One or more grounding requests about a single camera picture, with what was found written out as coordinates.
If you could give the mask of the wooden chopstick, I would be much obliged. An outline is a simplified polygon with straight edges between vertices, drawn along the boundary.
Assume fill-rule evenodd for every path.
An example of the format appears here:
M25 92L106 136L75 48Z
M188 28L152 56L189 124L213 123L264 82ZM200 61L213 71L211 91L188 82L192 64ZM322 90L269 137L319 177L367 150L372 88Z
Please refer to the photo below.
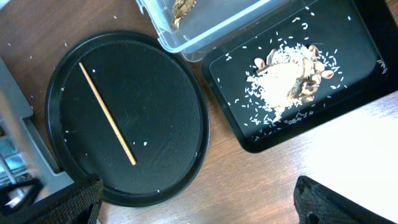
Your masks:
M88 82L88 84L89 84L89 86L90 86L95 98L97 99L97 101L98 101L98 103L99 103L99 105L100 105L100 107L101 107L106 119L108 120L108 122L109 122L112 130L114 131L119 143L121 144L125 154L127 155L130 163L133 166L135 166L137 164L136 159L133 156L132 152L130 151L126 141L124 140L119 128L117 127L113 117L111 116L111 113L109 112L108 108L106 107L106 105L105 105L100 93L98 92L97 88L95 87L95 84L93 83L92 79L90 78L90 76L89 76L88 72L86 71L84 65L81 62L79 62L78 64L79 64L79 67L80 67L81 71L83 72L83 74L85 76L85 79Z

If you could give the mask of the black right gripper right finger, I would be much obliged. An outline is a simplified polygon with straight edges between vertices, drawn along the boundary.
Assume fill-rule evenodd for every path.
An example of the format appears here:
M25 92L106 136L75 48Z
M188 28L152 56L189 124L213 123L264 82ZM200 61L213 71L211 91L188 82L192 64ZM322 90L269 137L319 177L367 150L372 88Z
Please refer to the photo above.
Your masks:
M295 184L294 206L301 224L391 223L304 175Z

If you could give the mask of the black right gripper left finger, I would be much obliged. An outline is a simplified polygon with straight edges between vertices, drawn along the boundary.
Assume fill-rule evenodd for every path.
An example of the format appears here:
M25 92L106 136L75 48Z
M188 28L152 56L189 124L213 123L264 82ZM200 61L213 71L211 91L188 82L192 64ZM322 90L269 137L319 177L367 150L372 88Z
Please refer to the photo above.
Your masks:
M27 195L11 206L10 193L29 187ZM103 202L100 177L81 179L36 201L44 184L38 178L1 187L1 223L87 223L96 224Z

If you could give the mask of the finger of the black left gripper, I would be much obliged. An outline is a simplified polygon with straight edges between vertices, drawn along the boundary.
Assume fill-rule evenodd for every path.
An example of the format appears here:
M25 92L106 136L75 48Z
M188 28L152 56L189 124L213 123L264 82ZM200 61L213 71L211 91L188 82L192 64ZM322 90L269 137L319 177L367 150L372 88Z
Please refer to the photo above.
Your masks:
M38 178L1 187L1 215L11 215L31 206L43 187Z

